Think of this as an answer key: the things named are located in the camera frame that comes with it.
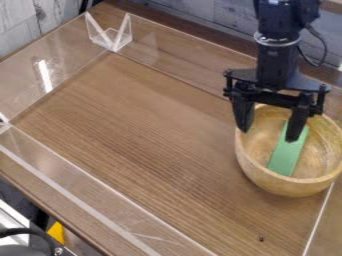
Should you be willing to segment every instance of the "green sponge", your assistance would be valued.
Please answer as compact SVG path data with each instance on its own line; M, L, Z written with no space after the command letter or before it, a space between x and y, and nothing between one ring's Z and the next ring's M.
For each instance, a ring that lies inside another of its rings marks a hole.
M301 156L303 145L306 142L309 127L303 128L298 141L286 142L286 131L289 122L286 122L282 135L273 152L273 156L267 168L283 176L293 176L295 165Z

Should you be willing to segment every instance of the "cable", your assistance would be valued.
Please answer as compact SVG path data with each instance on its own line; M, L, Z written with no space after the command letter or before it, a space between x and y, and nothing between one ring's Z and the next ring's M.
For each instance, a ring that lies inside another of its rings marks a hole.
M80 10L79 10L80 14L87 11L87 7L88 7L88 0L83 0L80 5Z
M44 239L44 241L48 243L50 247L50 255L55 256L55 245L54 245L54 240L51 236L44 233L43 231L33 230L29 228L12 228L12 229L0 229L0 239L5 238L8 236L16 236L16 235L23 235L23 234L31 234L35 236L39 236Z
M310 34L317 38L319 39L319 41L322 42L322 45L323 45L323 49L325 49L325 52L323 52L323 56L322 56L322 59L318 63L315 63L313 60L310 60L310 58L307 57L307 55L303 53L303 50L301 48L301 46L298 45L298 51L299 51L299 54L302 55L303 59L306 60L306 62L314 66L314 67L321 67L322 64L325 63L326 61L326 56L327 56L327 44L326 44L326 40L323 38L323 36L319 34L319 32L314 29L314 27L307 24L306 25L306 29L307 31L310 32Z

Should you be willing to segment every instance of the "wooden bowl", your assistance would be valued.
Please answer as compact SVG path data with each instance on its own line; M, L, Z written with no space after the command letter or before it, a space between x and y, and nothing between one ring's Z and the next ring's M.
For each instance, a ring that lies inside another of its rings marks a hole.
M309 119L310 132L291 177L266 168L290 110L259 105L249 133L237 129L235 153L251 181L270 193L303 197L325 190L342 171L342 130L327 116Z

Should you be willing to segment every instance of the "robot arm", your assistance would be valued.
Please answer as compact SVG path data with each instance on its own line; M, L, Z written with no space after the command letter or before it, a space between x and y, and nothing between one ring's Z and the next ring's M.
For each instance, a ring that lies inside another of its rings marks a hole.
M249 131L255 103L293 110L286 140L297 141L307 118L323 113L330 86L306 78L298 68L299 42L303 28L319 18L319 0L254 0L259 21L255 41L258 64L254 70L230 70L225 76L225 96L233 102L239 129ZM282 94L297 91L297 96Z

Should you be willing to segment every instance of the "white wall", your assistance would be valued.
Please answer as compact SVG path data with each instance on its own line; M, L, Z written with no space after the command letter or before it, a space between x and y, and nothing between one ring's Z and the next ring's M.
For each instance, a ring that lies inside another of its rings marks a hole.
M0 0L0 57L79 14L82 0Z
M253 40L258 27L251 0L140 0L140 2L182 18ZM329 45L327 63L342 63L342 15L322 11L315 27L325 35ZM322 45L309 33L303 33L303 48L310 56L321 58Z

